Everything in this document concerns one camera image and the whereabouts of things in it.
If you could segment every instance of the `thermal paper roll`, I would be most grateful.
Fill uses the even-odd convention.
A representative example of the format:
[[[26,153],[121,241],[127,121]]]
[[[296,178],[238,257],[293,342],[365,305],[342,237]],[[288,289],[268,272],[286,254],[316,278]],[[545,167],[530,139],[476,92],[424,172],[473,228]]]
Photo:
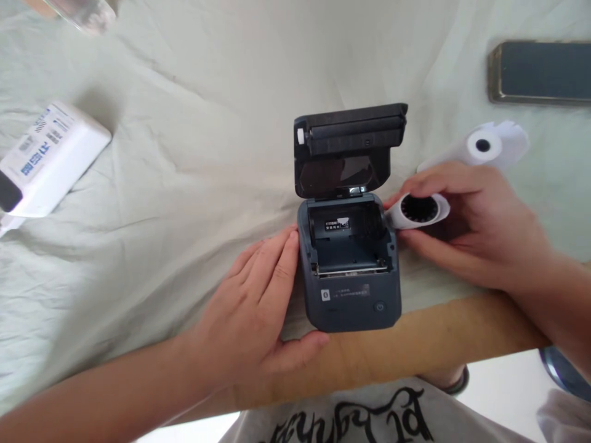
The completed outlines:
[[[470,166],[486,164],[504,170],[517,163],[529,149],[528,134],[512,121],[495,126],[493,122],[474,128],[445,152],[419,165],[417,172],[448,161]]]
[[[442,221],[449,210],[449,202],[441,194],[422,199],[405,194],[386,216],[394,229],[415,229]]]

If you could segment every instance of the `hand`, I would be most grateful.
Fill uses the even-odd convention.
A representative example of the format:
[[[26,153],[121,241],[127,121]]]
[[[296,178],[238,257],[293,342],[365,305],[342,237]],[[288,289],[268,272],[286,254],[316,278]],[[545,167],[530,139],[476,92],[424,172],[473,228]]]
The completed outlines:
[[[313,331],[283,343],[279,333],[296,275],[296,225],[245,250],[223,280],[199,323],[185,333],[217,387],[303,367],[329,341]]]
[[[508,293],[535,291],[552,274],[557,254],[535,214],[498,170],[458,162],[435,166],[407,180],[386,209],[406,193],[417,198],[443,193],[452,206],[448,221],[463,230],[449,243],[414,229],[399,232],[410,248],[438,266]]]

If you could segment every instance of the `forearm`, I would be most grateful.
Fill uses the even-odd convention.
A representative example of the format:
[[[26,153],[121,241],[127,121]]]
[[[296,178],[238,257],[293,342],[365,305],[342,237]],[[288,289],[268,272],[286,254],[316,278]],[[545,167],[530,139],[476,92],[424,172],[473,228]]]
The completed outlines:
[[[195,354],[175,338],[80,373],[2,417],[0,441],[133,441],[213,392]]]
[[[512,294],[513,299],[591,380],[591,272],[560,256],[553,270],[538,277],[535,291]]]

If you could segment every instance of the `glass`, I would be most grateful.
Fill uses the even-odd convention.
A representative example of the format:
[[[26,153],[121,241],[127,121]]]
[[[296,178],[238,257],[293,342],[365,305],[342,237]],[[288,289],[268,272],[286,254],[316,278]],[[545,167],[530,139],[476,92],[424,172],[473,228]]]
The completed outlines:
[[[98,36],[106,32],[117,15],[106,0],[45,0],[65,20],[82,32]]]

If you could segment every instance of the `printer label sticker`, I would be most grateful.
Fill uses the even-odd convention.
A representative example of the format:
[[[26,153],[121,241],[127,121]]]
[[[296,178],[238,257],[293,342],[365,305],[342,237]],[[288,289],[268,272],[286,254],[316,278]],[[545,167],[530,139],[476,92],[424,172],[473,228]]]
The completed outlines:
[[[22,185],[30,183],[47,159],[58,150],[73,123],[72,117],[50,106],[19,140],[18,149],[2,160],[2,166],[12,172]]]
[[[341,297],[369,297],[369,284],[363,284],[356,287],[349,287],[338,289],[334,291],[334,298],[341,298]]]
[[[349,229],[349,217],[342,217],[324,222],[325,231],[340,231],[342,229]]]

